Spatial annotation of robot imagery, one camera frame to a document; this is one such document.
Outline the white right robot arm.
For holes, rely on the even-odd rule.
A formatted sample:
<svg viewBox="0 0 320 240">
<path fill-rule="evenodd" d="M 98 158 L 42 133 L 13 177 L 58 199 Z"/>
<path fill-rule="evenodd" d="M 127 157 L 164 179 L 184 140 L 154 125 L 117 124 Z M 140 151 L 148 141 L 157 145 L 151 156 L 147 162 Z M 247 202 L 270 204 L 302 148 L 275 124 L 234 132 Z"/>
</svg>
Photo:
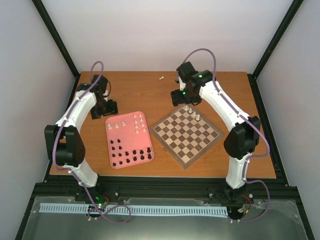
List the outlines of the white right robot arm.
<svg viewBox="0 0 320 240">
<path fill-rule="evenodd" d="M 170 93 L 173 106 L 206 101 L 220 116 L 229 133 L 223 142 L 229 155 L 226 183 L 233 190 L 246 181 L 248 160 L 260 140 L 261 121 L 241 110 L 221 88 L 209 70 L 199 72 L 187 61 L 177 69 L 179 89 Z"/>
</svg>

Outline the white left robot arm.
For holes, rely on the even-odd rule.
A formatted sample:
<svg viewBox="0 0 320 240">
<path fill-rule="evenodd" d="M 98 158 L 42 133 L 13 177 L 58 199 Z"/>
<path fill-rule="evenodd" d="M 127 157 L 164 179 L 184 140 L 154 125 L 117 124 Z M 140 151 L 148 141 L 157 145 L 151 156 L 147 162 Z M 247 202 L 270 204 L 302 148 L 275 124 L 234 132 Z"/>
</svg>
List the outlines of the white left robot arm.
<svg viewBox="0 0 320 240">
<path fill-rule="evenodd" d="M 81 127 L 88 114 L 93 120 L 118 113 L 117 102 L 108 99 L 108 79 L 102 75 L 91 77 L 91 83 L 80 84 L 75 97 L 64 115 L 44 129 L 49 160 L 57 170 L 67 170 L 79 185 L 86 186 L 86 195 L 92 201 L 103 198 L 104 188 L 97 184 L 98 174 L 85 160 L 86 149 L 80 136 Z"/>
</svg>

